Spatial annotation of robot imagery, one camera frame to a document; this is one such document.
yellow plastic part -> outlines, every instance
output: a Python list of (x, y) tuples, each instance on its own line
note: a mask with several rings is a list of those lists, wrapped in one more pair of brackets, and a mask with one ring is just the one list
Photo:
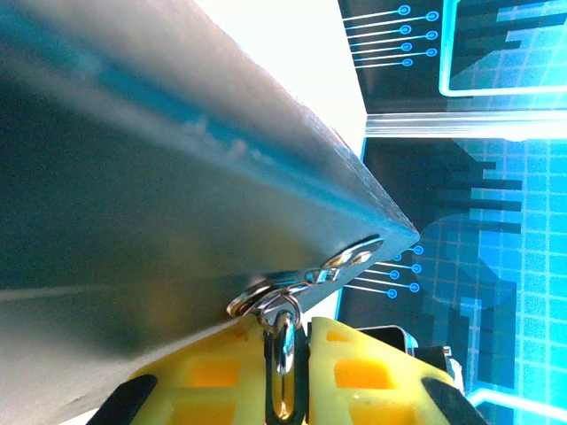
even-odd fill
[(158, 383), (132, 425), (263, 425), (266, 365), (255, 317), (138, 370)]
[(452, 384), (445, 372), (356, 329), (313, 319), (309, 425), (449, 425), (424, 377)]

metal panel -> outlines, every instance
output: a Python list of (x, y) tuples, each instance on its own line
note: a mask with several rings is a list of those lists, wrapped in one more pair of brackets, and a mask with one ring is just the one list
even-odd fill
[(375, 234), (370, 260), (416, 240), (340, 138), (192, 2), (21, 4), (0, 2), (0, 422), (97, 406), (262, 276)]

black plastic part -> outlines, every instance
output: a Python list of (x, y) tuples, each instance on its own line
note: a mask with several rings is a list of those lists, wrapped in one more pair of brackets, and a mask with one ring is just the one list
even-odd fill
[(158, 378), (142, 375), (123, 383), (98, 409), (87, 425), (129, 425), (150, 396)]
[(461, 392), (433, 378), (423, 378), (425, 390), (451, 425), (488, 425)]
[(443, 347), (417, 347), (414, 349), (414, 356), (443, 372), (448, 372), (447, 358)]
[(264, 354), (266, 356), (266, 425), (301, 425), (309, 408), (309, 341), (303, 327), (295, 331), (295, 400), (293, 414), (281, 421), (272, 406), (272, 335), (264, 333)]
[(391, 345), (398, 350), (408, 352), (406, 349), (406, 335), (397, 326), (384, 326), (382, 328), (361, 329), (360, 332), (372, 336), (378, 341)]

metal ring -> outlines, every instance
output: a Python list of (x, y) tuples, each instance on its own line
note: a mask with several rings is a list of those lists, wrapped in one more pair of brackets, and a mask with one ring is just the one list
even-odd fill
[(280, 310), (274, 321), (271, 356), (272, 408), (278, 423), (285, 423), (295, 413), (295, 332), (293, 314)]
[(384, 243), (384, 239), (380, 235), (372, 236), (363, 242), (358, 242), (340, 252), (335, 257), (328, 259), (321, 266), (320, 270), (330, 270), (332, 268), (343, 268), (351, 264), (359, 264), (368, 260), (370, 255), (376, 252)]
[(309, 283), (300, 282), (300, 283), (295, 283), (293, 285), (287, 286), (285, 288), (281, 288), (281, 290), (278, 293), (266, 295), (266, 299), (267, 299), (267, 301), (269, 301), (268, 303), (264, 304), (261, 300), (254, 307), (257, 307), (259, 310), (264, 312), (264, 314), (271, 313), (274, 310), (277, 310), (278, 308), (280, 308), (282, 306), (282, 305), (279, 305), (276, 301), (280, 298), (283, 298), (284, 294), (291, 295), (291, 296), (295, 297), (295, 294), (299, 294), (300, 292), (303, 292), (304, 290), (308, 289), (310, 286), (312, 286), (312, 285), (310, 285)]
[(273, 288), (274, 284), (271, 281), (263, 281), (253, 285), (230, 302), (227, 313), (232, 317), (244, 316), (253, 309), (256, 300), (268, 295)]
[[(287, 293), (282, 293), (281, 297), (285, 299), (288, 303), (290, 303), (291, 306), (293, 307), (294, 310), (294, 313), (292, 313), (293, 323), (295, 329), (298, 329), (301, 326), (301, 321), (303, 320), (303, 311), (301, 310), (301, 305), (299, 305), (299, 301), (293, 295)], [(270, 306), (278, 298), (279, 297), (273, 297), (270, 300), (270, 303), (266, 305), (266, 307)], [(258, 323), (270, 334), (273, 334), (275, 332), (274, 327), (268, 323), (268, 321), (266, 320), (266, 316), (263, 314), (263, 312), (258, 313)]]

keyring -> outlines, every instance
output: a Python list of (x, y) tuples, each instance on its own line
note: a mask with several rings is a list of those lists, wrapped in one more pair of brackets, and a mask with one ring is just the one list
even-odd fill
[[(299, 301), (293, 295), (290, 295), (286, 292), (277, 294), (277, 297), (272, 297), (271, 299), (267, 300), (267, 304), (264, 305), (264, 308), (269, 307), (272, 303), (274, 303), (280, 297), (285, 299), (293, 307), (293, 310), (294, 310), (294, 313), (292, 314), (293, 315), (293, 324), (295, 326), (295, 329), (298, 329), (301, 326), (301, 321), (302, 321), (302, 318), (303, 318), (303, 312), (301, 311), (301, 305), (299, 305)], [(265, 316), (264, 312), (258, 311), (257, 315), (258, 315), (258, 323), (260, 324), (260, 326), (262, 326), (270, 334), (274, 334), (275, 329), (266, 320), (266, 316)]]
[(299, 282), (299, 283), (294, 283), (290, 286), (286, 286), (286, 287), (281, 288), (279, 290), (275, 290), (272, 293), (268, 293), (264, 298), (258, 300), (258, 302), (256, 304), (252, 305), (250, 312), (255, 313), (255, 314), (271, 313), (274, 310), (277, 310), (278, 308), (280, 308), (282, 306), (281, 304), (278, 304), (276, 301), (279, 298), (282, 298), (283, 294), (287, 294), (287, 295), (291, 295), (291, 296), (296, 297), (296, 294), (303, 292), (304, 290), (310, 288), (311, 286), (312, 285), (309, 284), (309, 283)]

